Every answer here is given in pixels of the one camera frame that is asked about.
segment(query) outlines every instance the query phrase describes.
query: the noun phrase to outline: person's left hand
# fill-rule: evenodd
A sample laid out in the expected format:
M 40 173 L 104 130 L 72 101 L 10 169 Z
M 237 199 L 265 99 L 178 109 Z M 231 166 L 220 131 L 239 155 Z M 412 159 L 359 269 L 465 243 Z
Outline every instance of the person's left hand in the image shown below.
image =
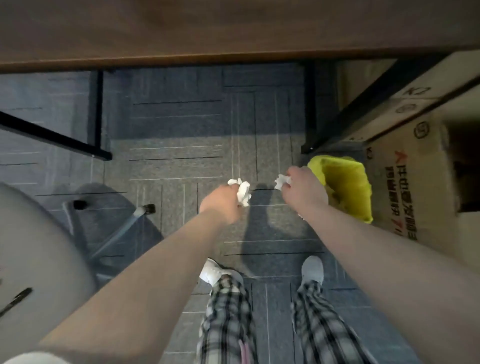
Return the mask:
M 242 206 L 239 206 L 237 198 L 238 190 L 238 184 L 217 187 L 203 199 L 199 212 L 215 210 L 225 218 L 227 224 L 233 224 L 240 218 L 242 212 Z

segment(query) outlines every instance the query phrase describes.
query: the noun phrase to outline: white shoe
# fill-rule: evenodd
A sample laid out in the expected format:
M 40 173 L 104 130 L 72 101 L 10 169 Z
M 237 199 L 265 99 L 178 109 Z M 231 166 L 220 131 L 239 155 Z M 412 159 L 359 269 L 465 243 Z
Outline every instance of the white shoe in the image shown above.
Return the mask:
M 200 278 L 213 287 L 224 274 L 232 276 L 243 285 L 243 278 L 239 272 L 232 269 L 222 269 L 215 260 L 210 258 L 205 262 Z
M 322 260 L 315 255 L 305 259 L 301 266 L 301 285 L 310 280 L 314 280 L 320 285 L 324 282 L 324 265 Z

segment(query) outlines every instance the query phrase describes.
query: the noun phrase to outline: leg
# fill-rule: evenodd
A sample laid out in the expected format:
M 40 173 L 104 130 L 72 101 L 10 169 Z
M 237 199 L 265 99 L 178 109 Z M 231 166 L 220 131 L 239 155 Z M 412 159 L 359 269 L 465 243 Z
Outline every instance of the leg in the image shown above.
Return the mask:
M 255 364 L 256 339 L 252 308 L 243 279 L 208 259 L 200 278 L 213 285 L 200 325 L 198 364 Z
M 357 334 L 322 296 L 323 265 L 310 256 L 302 266 L 302 284 L 292 303 L 292 321 L 310 363 L 376 363 Z

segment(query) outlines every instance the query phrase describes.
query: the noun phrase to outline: wooden desk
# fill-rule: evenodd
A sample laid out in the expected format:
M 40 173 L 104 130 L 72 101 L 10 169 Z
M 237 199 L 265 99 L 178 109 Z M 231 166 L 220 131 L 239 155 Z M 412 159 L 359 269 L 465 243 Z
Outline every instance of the wooden desk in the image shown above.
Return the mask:
M 3 0 L 0 72 L 480 48 L 478 0 Z

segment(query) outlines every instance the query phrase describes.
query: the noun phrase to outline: yellow plastic liner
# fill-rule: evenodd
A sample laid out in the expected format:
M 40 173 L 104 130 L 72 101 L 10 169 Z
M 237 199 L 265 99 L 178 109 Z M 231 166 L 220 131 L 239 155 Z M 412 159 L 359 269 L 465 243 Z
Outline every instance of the yellow plastic liner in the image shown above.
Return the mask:
M 316 156 L 308 168 L 328 193 L 329 204 L 370 224 L 372 186 L 362 163 L 351 157 Z

